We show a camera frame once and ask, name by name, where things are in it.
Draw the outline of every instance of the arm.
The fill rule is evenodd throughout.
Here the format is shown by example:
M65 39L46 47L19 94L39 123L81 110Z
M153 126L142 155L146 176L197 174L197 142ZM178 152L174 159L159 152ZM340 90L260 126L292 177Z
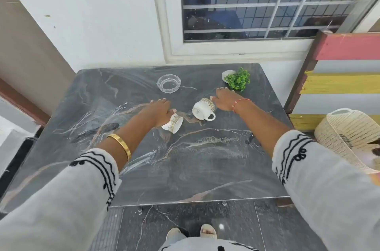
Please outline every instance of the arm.
M216 95L223 110L242 98L228 89ZM247 100L235 111L273 156L272 170L329 251L379 249L380 188L368 175Z
M151 102L117 134L131 153L151 128L166 124L170 101ZM121 184L128 160L113 138L81 154L0 221L0 250L88 250Z

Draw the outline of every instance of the marble tabletop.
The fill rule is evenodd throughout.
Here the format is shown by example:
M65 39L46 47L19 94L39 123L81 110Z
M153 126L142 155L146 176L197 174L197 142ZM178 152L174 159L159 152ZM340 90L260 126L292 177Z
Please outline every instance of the marble tabletop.
M191 113L195 102L226 86L223 71L239 67L251 74L242 95L291 126L258 63L79 71L2 198L0 211L15 209L80 152L125 124L151 99L163 97L185 118L183 124L176 134L155 128L145 136L121 170L123 183L113 206L287 196L271 159L238 115L217 109L214 121L201 122ZM156 85L165 74L182 80L172 94Z

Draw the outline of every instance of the gold bangle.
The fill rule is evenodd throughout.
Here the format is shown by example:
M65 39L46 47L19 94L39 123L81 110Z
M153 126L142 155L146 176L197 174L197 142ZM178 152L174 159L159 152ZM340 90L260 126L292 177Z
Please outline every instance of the gold bangle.
M121 145L121 147L123 147L123 149L126 153L126 156L128 157L128 161L129 161L131 159L132 155L131 155L131 152L129 151L128 146L124 142L124 140L121 139L120 136L116 135L115 133L109 134L107 137L111 137L111 138L115 139Z

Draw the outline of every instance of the bracelet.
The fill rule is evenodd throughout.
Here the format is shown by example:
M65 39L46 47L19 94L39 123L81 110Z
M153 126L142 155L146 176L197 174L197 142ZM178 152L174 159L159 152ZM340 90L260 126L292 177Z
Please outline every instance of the bracelet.
M129 161L131 159L132 155L131 155L131 152L129 151L128 146L124 142L124 140L121 139L120 136L116 135L115 133L109 134L107 137L111 137L111 138L115 139L121 145L121 147L123 147L123 149L126 153L126 156L128 157L128 161Z
M252 100L251 100L251 99L248 99L248 98L243 98L243 99L239 99L239 100L235 101L234 104L232 105L232 111L233 111L235 114L236 114L236 112L235 112L235 106L236 106L236 104L237 104L238 102L240 102L240 101L243 101L243 100L250 100L250 101L252 102Z

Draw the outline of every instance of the white shirt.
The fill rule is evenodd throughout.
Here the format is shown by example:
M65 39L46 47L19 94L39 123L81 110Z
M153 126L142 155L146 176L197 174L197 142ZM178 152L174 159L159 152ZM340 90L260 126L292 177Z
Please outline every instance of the white shirt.
M296 130L278 140L272 170L328 250L380 250L380 187L368 175ZM120 183L113 157L89 150L0 220L0 250L88 250ZM243 242L193 237L165 251L218 246L255 250Z

